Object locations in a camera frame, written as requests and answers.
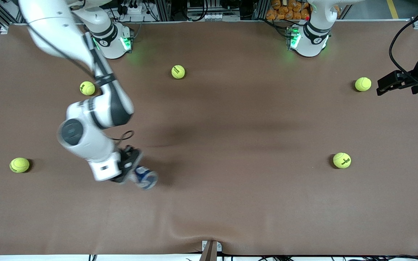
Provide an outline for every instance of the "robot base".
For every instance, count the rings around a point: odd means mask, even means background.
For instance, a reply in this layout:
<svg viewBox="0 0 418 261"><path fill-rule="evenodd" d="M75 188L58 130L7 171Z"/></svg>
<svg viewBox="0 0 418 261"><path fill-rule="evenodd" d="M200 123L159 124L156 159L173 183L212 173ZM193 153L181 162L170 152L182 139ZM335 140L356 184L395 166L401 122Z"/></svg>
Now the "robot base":
<svg viewBox="0 0 418 261"><path fill-rule="evenodd" d="M135 31L133 31L133 29L130 29L121 23L114 23L114 25L117 27L117 36L111 41L109 46L103 46L101 41L96 43L95 40L96 46L101 50L103 56L108 59L117 59L125 53L131 53L133 38L135 36Z"/></svg>
<svg viewBox="0 0 418 261"><path fill-rule="evenodd" d="M292 27L287 28L287 36L290 36L290 38L287 38L288 49L294 50L304 57L314 57L325 48L328 36L323 41L320 38L317 38L320 39L321 43L313 44L311 40L304 35L304 26L302 25L293 25Z"/></svg>

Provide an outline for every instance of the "yellow floor line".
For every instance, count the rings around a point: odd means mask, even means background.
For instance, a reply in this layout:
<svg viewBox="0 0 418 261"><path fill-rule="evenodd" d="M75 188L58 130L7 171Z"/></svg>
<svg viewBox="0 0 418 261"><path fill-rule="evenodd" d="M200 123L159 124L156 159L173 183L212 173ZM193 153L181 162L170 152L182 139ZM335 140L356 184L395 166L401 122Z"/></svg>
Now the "yellow floor line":
<svg viewBox="0 0 418 261"><path fill-rule="evenodd" d="M393 0L386 0L386 3L388 3L388 8L391 12L391 17L393 17L393 19L398 19L398 13L396 13L396 8L394 7Z"/></svg>

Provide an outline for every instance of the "tennis ball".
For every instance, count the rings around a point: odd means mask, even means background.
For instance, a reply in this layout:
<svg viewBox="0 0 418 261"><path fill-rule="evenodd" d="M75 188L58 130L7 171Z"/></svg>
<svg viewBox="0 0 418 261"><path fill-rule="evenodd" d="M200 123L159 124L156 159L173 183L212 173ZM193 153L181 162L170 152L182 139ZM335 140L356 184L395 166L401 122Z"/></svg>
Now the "tennis ball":
<svg viewBox="0 0 418 261"><path fill-rule="evenodd" d="M179 65L172 67L172 76L175 79L183 78L183 76L185 76L185 68L183 68L183 66L179 66Z"/></svg>
<svg viewBox="0 0 418 261"><path fill-rule="evenodd" d="M96 88L94 87L94 84L92 82L86 81L80 84L80 92L82 94L90 96L94 94L95 91L96 91Z"/></svg>
<svg viewBox="0 0 418 261"><path fill-rule="evenodd" d="M351 157L344 152L337 153L333 156L333 164L340 169L345 169L351 165Z"/></svg>
<svg viewBox="0 0 418 261"><path fill-rule="evenodd" d="M358 91L367 91L368 89L370 89L371 86L372 86L372 81L370 81L370 79L367 77L361 77L357 79L355 83L355 88Z"/></svg>
<svg viewBox="0 0 418 261"><path fill-rule="evenodd" d="M9 164L9 168L15 173L22 173L28 170L30 162L26 158L15 158Z"/></svg>

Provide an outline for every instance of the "brown paper sheet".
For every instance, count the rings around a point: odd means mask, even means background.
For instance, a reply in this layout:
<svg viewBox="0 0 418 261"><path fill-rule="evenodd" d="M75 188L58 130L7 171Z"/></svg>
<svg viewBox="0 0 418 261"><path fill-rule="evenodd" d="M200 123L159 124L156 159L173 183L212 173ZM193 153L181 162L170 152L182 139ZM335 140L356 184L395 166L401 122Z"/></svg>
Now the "brown paper sheet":
<svg viewBox="0 0 418 261"><path fill-rule="evenodd" d="M150 191L95 182L59 145L89 78L11 26L0 36L0 254L185 253L211 239L227 254L418 254L418 95L375 93L403 25L337 22L315 58L263 23L143 25L133 53L110 61L135 115L106 133L134 129L123 145L159 172ZM411 69L418 31L394 52ZM352 88L361 76L370 91ZM330 166L337 152L348 169ZM33 169L12 173L15 157Z"/></svg>

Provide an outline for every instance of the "can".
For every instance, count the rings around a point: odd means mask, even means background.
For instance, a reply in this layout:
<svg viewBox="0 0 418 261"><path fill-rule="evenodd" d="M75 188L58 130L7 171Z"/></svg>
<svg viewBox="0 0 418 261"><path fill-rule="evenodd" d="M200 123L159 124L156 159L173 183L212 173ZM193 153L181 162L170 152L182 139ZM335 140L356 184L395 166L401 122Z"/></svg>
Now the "can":
<svg viewBox="0 0 418 261"><path fill-rule="evenodd" d="M139 188L143 190L149 190L154 187L158 179L157 172L140 165L136 166L134 175L130 175L129 177Z"/></svg>

